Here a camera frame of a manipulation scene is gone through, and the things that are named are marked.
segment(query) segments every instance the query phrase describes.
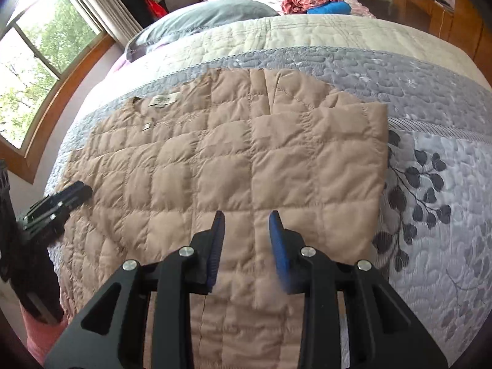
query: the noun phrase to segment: beige quilted jacket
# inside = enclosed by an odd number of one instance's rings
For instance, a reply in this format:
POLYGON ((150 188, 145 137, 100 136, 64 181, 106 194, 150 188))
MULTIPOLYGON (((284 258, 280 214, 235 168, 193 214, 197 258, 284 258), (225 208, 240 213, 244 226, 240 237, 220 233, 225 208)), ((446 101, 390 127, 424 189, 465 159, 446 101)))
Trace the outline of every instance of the beige quilted jacket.
POLYGON ((90 185, 66 224, 62 302, 70 315, 128 258, 161 260, 208 229, 226 233, 217 284, 192 296, 195 366, 297 366, 303 298, 282 293, 267 219, 332 259, 371 243, 387 161, 386 106, 294 70, 211 70, 157 99, 132 99, 96 126, 61 186, 90 185))

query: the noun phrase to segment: window frame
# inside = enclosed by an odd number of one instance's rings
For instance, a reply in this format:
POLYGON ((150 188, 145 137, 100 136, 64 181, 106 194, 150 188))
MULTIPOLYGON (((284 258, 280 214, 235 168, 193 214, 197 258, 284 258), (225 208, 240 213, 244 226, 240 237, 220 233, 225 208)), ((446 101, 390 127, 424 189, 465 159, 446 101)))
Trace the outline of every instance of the window frame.
POLYGON ((5 30, 0 35, 1 40, 10 29, 14 29, 33 52, 34 56, 41 60, 43 65, 57 78, 57 81, 39 106, 33 121, 29 125, 21 147, 16 148, 6 138, 0 135, 0 157, 6 160, 9 171, 31 184, 34 183, 39 162, 48 143, 48 139, 68 101, 92 67, 115 43, 114 39, 103 30, 99 21, 83 1, 76 0, 77 4, 84 10, 100 32, 64 71, 58 71, 29 40, 17 24, 17 21, 38 1, 40 0, 35 0, 19 12, 9 21, 5 30))

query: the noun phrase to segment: striped trim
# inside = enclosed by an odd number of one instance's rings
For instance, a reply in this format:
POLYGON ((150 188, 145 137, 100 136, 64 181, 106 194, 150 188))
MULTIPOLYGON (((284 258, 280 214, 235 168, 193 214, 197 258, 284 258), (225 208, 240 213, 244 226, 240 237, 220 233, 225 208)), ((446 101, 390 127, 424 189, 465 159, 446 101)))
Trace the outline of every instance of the striped trim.
POLYGON ((436 136, 448 137, 453 139, 464 139, 469 141, 479 141, 481 143, 492 145, 491 136, 486 136, 481 133, 458 129, 455 127, 434 125, 432 123, 423 122, 420 120, 389 117, 388 127, 392 130, 430 133, 436 136))

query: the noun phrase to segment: clothing label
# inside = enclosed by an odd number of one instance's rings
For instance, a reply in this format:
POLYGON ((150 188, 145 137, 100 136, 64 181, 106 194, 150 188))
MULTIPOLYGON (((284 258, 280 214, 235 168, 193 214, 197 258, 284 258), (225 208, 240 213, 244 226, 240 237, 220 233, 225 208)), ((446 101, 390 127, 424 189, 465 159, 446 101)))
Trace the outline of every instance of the clothing label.
POLYGON ((161 94, 152 97, 151 102, 149 102, 149 107, 157 107, 157 108, 165 107, 166 105, 176 102, 178 96, 179 96, 179 92, 172 93, 172 94, 161 94))

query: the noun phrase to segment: window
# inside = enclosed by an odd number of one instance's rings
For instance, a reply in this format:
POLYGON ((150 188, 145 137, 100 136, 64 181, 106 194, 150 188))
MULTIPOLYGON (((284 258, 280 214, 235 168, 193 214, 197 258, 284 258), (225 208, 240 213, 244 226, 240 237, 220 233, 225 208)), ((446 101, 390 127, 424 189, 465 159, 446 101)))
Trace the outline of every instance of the window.
POLYGON ((102 36, 80 0, 20 0, 0 34, 4 144, 26 153, 51 100, 102 36))

